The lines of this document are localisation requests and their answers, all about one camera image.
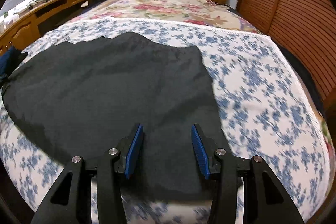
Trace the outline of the black zip jacket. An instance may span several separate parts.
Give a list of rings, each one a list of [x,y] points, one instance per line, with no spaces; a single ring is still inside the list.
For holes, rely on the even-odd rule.
[[[101,156],[137,123],[144,144],[122,190],[168,201],[202,201],[213,185],[199,171],[191,128],[228,147],[213,81],[196,46],[172,47],[134,32],[62,42],[10,77],[2,100],[14,124],[52,159]]]

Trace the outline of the blue floral white bedsheet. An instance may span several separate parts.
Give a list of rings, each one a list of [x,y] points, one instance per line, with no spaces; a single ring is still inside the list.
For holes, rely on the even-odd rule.
[[[63,24],[25,49],[28,60],[61,42],[135,32],[174,47],[196,45],[213,78],[222,129],[236,156],[261,153],[308,221],[321,207],[335,174],[332,141],[294,69],[265,35],[167,20],[107,16]],[[14,194],[33,213],[63,166],[13,124],[1,100],[1,163]],[[151,202],[123,195],[129,223],[206,223],[210,202]]]

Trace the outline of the navy blue garment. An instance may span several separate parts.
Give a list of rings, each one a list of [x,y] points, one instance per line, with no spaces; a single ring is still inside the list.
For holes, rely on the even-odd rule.
[[[27,52],[22,52],[21,50],[17,50],[14,46],[12,46],[7,52],[5,52],[1,56],[0,63],[0,84],[3,86],[9,76],[17,69],[17,67],[23,62],[23,60],[27,57]]]

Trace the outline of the wooden desk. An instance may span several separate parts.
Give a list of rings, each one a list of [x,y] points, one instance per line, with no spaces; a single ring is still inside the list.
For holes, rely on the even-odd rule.
[[[1,54],[11,47],[24,50],[25,47],[42,36],[39,25],[65,9],[83,3],[86,0],[52,0],[29,11],[16,22],[9,25],[1,34]]]

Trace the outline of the wooden louvered wardrobe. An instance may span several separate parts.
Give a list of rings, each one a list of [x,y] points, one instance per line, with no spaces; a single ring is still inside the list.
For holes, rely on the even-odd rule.
[[[310,72],[325,110],[335,108],[335,8],[329,0],[238,0],[236,10]]]

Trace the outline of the red floral beige quilt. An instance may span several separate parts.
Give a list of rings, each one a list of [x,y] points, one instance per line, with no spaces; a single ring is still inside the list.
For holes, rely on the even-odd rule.
[[[260,33],[256,27],[243,19],[229,5],[218,5],[211,0],[99,0],[93,5],[84,2],[70,21],[100,19],[106,16],[171,20],[227,30]],[[310,73],[290,51],[284,47],[280,47],[280,51],[295,71],[321,124],[330,159],[335,159],[335,149],[325,121],[322,100]]]

